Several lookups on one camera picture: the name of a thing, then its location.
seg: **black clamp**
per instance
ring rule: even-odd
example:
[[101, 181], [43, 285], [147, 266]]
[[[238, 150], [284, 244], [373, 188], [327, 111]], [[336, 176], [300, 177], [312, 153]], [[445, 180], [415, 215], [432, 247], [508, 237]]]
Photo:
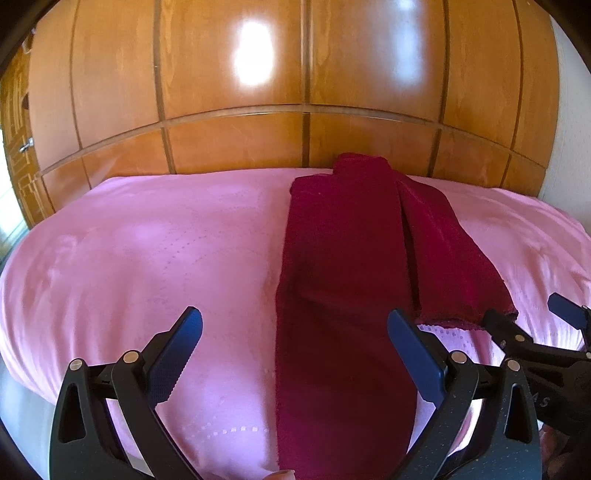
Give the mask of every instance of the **black clamp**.
[[[464, 352], [448, 352], [400, 310], [390, 314], [388, 334], [423, 399], [437, 407], [390, 480], [540, 480], [538, 426], [520, 362], [474, 364]], [[448, 457], [478, 398], [483, 406], [470, 443]]]
[[[557, 293], [548, 307], [589, 337], [587, 309]], [[591, 353], [537, 345], [513, 318], [494, 310], [486, 312], [483, 326], [505, 355], [521, 364], [537, 418], [566, 435], [581, 434], [591, 423]]]
[[106, 399], [119, 401], [125, 421], [158, 480], [202, 480], [158, 418], [203, 331], [201, 314], [188, 307], [174, 326], [156, 334], [142, 352], [114, 364], [71, 361], [57, 400], [50, 443], [52, 480], [147, 480], [121, 446]]

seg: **pink bedspread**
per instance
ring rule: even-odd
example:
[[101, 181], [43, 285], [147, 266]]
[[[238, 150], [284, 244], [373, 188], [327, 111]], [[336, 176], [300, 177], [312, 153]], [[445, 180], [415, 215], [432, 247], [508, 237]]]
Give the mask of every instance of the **pink bedspread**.
[[[0, 353], [11, 374], [55, 403], [70, 360], [113, 362], [194, 305], [204, 335], [158, 412], [206, 476], [260, 480], [276, 470], [274, 296], [289, 188], [318, 172], [112, 179], [65, 207], [23, 240], [0, 279]], [[553, 291], [589, 302], [591, 242], [582, 227], [535, 199], [416, 180], [447, 196], [505, 280], [518, 323], [538, 342], [578, 348], [578, 332], [545, 302]], [[485, 332], [423, 328], [475, 361], [502, 358]], [[430, 409], [419, 402], [413, 441]], [[118, 414], [116, 423], [137, 455]]]

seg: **wood grain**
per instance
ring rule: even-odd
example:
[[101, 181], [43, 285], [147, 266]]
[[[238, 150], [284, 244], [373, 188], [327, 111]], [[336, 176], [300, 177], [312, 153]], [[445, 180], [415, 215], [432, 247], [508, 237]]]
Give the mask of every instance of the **wood grain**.
[[211, 118], [168, 130], [177, 173], [301, 167], [301, 113]]
[[19, 48], [0, 79], [0, 125], [12, 188], [22, 215], [32, 228], [54, 212], [43, 184], [35, 178], [39, 172], [35, 148], [20, 152], [21, 146], [31, 138], [29, 114], [22, 107], [29, 70], [30, 55]]
[[168, 173], [160, 130], [136, 135], [84, 155], [92, 188], [111, 177], [162, 175]]
[[384, 157], [392, 168], [426, 176], [435, 127], [380, 118], [312, 113], [310, 167], [331, 168], [339, 154]]
[[300, 2], [162, 0], [166, 118], [301, 102], [300, 28]]
[[510, 147], [521, 80], [513, 2], [453, 0], [449, 22], [444, 123]]
[[72, 84], [82, 146], [158, 121], [153, 0], [80, 0]]
[[509, 154], [485, 140], [461, 132], [441, 132], [433, 177], [481, 187], [498, 187]]
[[558, 54], [550, 16], [531, 0], [516, 0], [523, 41], [523, 92], [515, 151], [547, 167], [558, 118]]
[[536, 162], [512, 155], [502, 187], [522, 195], [537, 197], [545, 175], [546, 169]]
[[47, 194], [56, 211], [90, 190], [82, 160], [74, 160], [43, 175]]
[[445, 64], [440, 0], [312, 0], [311, 102], [438, 120]]
[[29, 106], [42, 170], [80, 149], [70, 82], [70, 48], [78, 0], [61, 0], [39, 20], [31, 50]]

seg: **fabric fold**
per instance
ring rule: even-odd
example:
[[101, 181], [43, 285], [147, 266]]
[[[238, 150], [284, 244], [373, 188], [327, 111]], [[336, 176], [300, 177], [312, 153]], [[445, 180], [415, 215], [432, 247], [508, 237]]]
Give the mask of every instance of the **fabric fold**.
[[279, 464], [298, 480], [381, 478], [404, 457], [417, 393], [392, 309], [463, 329], [515, 311], [442, 192], [357, 154], [294, 181], [276, 307]]

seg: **metal rivet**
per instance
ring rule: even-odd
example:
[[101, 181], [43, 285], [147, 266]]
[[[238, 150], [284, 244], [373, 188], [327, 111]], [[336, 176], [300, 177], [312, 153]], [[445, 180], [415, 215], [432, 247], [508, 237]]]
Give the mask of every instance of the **metal rivet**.
[[509, 368], [511, 368], [514, 372], [518, 372], [519, 369], [521, 368], [521, 365], [519, 364], [519, 362], [517, 360], [509, 360], [507, 362], [507, 366]]
[[138, 358], [139, 358], [139, 353], [136, 352], [135, 350], [131, 350], [123, 356], [123, 361], [126, 364], [132, 364], [135, 361], [137, 361]]
[[80, 367], [82, 366], [82, 360], [80, 360], [79, 358], [77, 358], [76, 360], [72, 360], [70, 362], [70, 370], [78, 370]]
[[456, 350], [455, 352], [452, 352], [452, 360], [457, 364], [465, 364], [468, 360], [468, 357], [464, 352]]

